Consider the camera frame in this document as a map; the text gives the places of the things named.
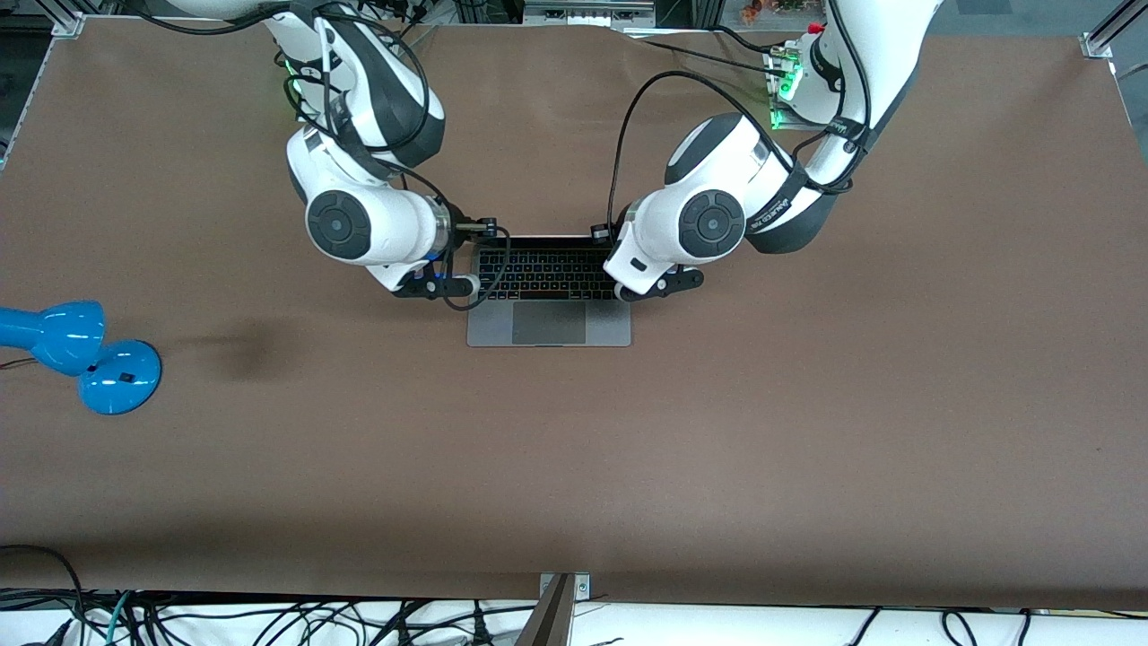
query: white surface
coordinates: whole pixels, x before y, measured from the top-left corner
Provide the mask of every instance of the white surface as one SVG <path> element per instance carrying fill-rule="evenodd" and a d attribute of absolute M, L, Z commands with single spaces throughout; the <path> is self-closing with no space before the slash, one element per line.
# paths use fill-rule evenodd
<path fill-rule="evenodd" d="M 528 601 L 484 601 L 487 609 L 529 604 Z M 253 609 L 286 608 L 281 606 L 202 606 L 166 610 L 164 614 L 194 612 L 199 614 L 238 614 Z M 433 623 L 472 612 L 470 601 L 436 601 L 416 613 L 412 623 Z M 369 621 L 386 621 L 398 609 L 397 602 L 364 602 L 359 605 Z M 571 646 L 594 646 L 619 637 L 620 646 L 698 646 L 698 645 L 754 645 L 754 646 L 844 646 L 856 633 L 868 616 L 866 609 L 836 608 L 773 608 L 739 606 L 669 606 L 645 604 L 579 604 L 575 607 Z M 106 621 L 103 613 L 93 617 Z M 0 644 L 20 646 L 47 639 L 69 616 L 67 610 L 0 612 Z M 250 646 L 272 616 L 235 620 L 179 620 L 169 624 L 178 636 L 194 646 Z M 526 623 L 528 613 L 507 613 L 487 617 L 491 635 L 518 630 Z M 1011 646 L 1021 631 L 1023 617 L 1018 615 L 963 615 L 972 628 L 979 646 Z M 470 621 L 460 624 L 467 630 Z M 952 630 L 963 638 L 961 628 L 951 620 Z M 284 635 L 277 644 L 294 646 L 302 635 L 302 622 Z M 88 644 L 99 646 L 88 632 Z M 465 638 L 457 630 L 435 631 L 419 644 L 458 644 Z M 77 644 L 78 631 L 73 625 L 68 633 L 69 646 Z M 383 641 L 394 646 L 397 638 Z M 313 646 L 352 646 L 350 631 L 327 626 L 311 640 Z M 945 646 L 949 644 L 940 629 L 940 613 L 925 610 L 882 610 L 874 621 L 861 646 Z M 1122 618 L 1092 618 L 1034 615 L 1025 646 L 1142 646 L 1148 644 L 1148 621 Z"/>

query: table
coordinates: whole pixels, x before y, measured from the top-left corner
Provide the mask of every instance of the table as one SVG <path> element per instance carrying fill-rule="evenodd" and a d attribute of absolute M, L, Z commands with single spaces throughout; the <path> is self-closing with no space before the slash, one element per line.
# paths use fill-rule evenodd
<path fill-rule="evenodd" d="M 419 45 L 448 110 L 419 170 L 515 234 L 604 217 L 653 72 L 760 93 L 604 29 L 492 29 Z M 743 244 L 621 350 L 471 350 L 464 316 L 317 252 L 272 53 L 127 18 L 55 45 L 0 179 L 0 302 L 95 297 L 165 373 L 118 419 L 0 376 L 5 542 L 93 587 L 521 598 L 589 570 L 616 600 L 1148 607 L 1148 169 L 1075 40 L 928 39 L 815 242 Z M 722 110 L 654 92 L 619 204 Z M 0 585 L 64 584 L 22 563 Z"/>

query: black strap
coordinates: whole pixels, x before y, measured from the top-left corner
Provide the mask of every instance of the black strap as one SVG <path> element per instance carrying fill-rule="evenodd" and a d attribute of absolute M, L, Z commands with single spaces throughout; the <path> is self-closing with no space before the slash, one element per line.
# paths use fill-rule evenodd
<path fill-rule="evenodd" d="M 867 127 L 862 123 L 855 122 L 852 118 L 845 118 L 840 115 L 835 116 L 833 119 L 825 125 L 825 130 L 829 131 L 830 134 L 836 134 L 848 140 L 845 145 L 846 153 L 852 153 L 854 149 L 861 148 L 861 151 L 869 154 L 869 149 L 877 140 L 877 137 L 874 134 L 871 129 Z"/>
<path fill-rule="evenodd" d="M 311 69 L 318 70 L 320 72 L 323 71 L 323 56 L 319 56 L 318 59 L 315 59 L 313 61 L 300 61 L 298 59 L 293 59 L 293 57 L 288 56 L 287 54 L 284 54 L 284 59 L 286 59 L 287 62 L 290 63 L 292 68 L 294 68 L 294 70 L 295 70 L 295 73 L 303 73 L 303 69 L 304 68 L 311 68 Z M 331 71 L 335 71 L 335 68 L 338 68 L 341 64 L 343 64 L 343 60 L 339 57 L 339 54 L 332 52 L 331 53 Z"/>
<path fill-rule="evenodd" d="M 782 187 L 766 202 L 766 205 L 761 207 L 761 210 L 745 220 L 745 234 L 752 235 L 753 233 L 759 233 L 762 228 L 769 226 L 770 223 L 784 215 L 793 205 L 793 197 L 797 196 L 798 192 L 801 190 L 808 180 L 809 173 L 806 172 L 801 162 L 794 158 L 793 172 L 790 172 L 790 176 L 785 178 Z"/>

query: laptop keyboard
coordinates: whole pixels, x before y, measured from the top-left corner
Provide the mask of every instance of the laptop keyboard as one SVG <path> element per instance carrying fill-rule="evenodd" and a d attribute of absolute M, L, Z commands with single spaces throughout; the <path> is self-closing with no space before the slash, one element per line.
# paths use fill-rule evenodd
<path fill-rule="evenodd" d="M 610 249 L 511 249 L 492 299 L 613 299 L 614 279 L 602 267 Z M 479 281 L 488 289 L 505 251 L 479 249 Z"/>

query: lamp base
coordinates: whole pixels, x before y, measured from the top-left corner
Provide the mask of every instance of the lamp base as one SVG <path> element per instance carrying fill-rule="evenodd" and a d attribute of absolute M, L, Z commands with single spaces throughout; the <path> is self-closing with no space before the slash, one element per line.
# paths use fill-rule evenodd
<path fill-rule="evenodd" d="M 130 413 L 152 397 L 162 373 L 154 348 L 134 340 L 116 342 L 77 380 L 79 399 L 100 415 Z"/>

